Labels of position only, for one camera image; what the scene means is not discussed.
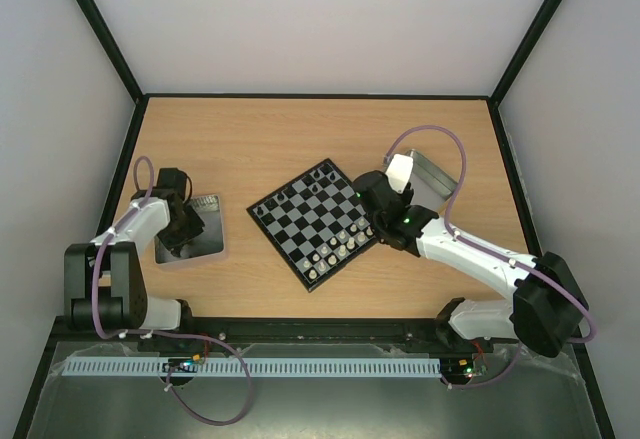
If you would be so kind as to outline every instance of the perforated metal strip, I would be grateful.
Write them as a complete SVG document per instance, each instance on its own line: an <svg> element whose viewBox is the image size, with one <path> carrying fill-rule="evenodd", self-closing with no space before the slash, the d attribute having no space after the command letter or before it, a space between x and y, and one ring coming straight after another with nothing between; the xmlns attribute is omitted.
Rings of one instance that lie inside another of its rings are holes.
<svg viewBox="0 0 640 439"><path fill-rule="evenodd" d="M440 377L438 359L245 359L253 377ZM73 357L63 376L158 376L167 358ZM202 366L177 371L182 376L244 377L237 359L210 358Z"/></svg>

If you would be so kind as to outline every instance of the white wall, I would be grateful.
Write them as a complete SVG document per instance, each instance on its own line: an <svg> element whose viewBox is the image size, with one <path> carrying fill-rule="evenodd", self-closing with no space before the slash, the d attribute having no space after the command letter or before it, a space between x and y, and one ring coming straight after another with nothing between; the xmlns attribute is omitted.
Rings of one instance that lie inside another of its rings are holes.
<svg viewBox="0 0 640 439"><path fill-rule="evenodd" d="M489 94L543 0L96 0L145 92Z"/></svg>
<svg viewBox="0 0 640 439"><path fill-rule="evenodd" d="M568 261L600 335L588 346L620 438L640 374L640 0L565 0L502 106L544 248Z"/></svg>
<svg viewBox="0 0 640 439"><path fill-rule="evenodd" d="M133 103L74 0L0 0L0 438L91 239Z"/></svg>

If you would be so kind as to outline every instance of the chessboard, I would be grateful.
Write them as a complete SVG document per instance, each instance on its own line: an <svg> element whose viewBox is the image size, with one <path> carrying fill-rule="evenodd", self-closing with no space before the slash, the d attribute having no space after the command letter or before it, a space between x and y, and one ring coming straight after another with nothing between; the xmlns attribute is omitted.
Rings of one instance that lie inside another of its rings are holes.
<svg viewBox="0 0 640 439"><path fill-rule="evenodd" d="M247 212L309 292L376 242L351 181L330 159Z"/></svg>

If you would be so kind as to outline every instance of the robotic arm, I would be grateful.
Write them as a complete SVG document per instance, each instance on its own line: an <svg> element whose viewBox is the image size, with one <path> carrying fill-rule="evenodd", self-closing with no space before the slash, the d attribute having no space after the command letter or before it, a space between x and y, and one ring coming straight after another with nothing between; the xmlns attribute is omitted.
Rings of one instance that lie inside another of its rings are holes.
<svg viewBox="0 0 640 439"><path fill-rule="evenodd" d="M558 283L585 308L588 305L564 260L547 252L541 258L498 247L447 228L444 218L411 205L409 183L413 159L396 154L386 173L372 171L354 181L369 222L380 242L418 257L436 260L478 279L505 300L474 302L454 299L438 319L446 326L442 340L498 337L519 339L547 357L558 355L576 330L582 314L557 291L524 269L536 269ZM469 241L480 247L472 247Z"/></svg>
<svg viewBox="0 0 640 439"><path fill-rule="evenodd" d="M188 306L184 301L147 295L138 256L157 235L163 246L179 257L182 247L202 233L204 222L185 199L188 181L179 169L160 169L150 197L145 200L145 192L138 191L116 226L89 243L69 246L64 255L64 304L70 328L94 328L91 286L95 267L100 268L98 277L108 274L111 279L109 286L98 289L98 313L105 328L159 330L180 326ZM106 240L109 242L98 266L97 252Z"/></svg>

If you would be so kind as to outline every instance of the wooden tabletop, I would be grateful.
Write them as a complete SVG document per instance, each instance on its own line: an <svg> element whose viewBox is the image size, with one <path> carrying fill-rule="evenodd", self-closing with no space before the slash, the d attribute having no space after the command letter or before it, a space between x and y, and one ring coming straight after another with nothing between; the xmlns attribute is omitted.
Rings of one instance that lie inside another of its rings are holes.
<svg viewBox="0 0 640 439"><path fill-rule="evenodd" d="M246 212L327 157L351 179L380 168L396 137L419 124L447 127L465 145L468 173L454 224L526 251L484 101L152 98L134 158L186 171L196 196L220 195L229 257L167 272L149 247L141 258L147 291L186 299L199 316L228 317L432 317L454 297L498 298L448 266L380 244L308 293ZM459 153L444 134L414 134L400 151L409 148L458 177ZM134 192L131 172L118 217Z"/></svg>

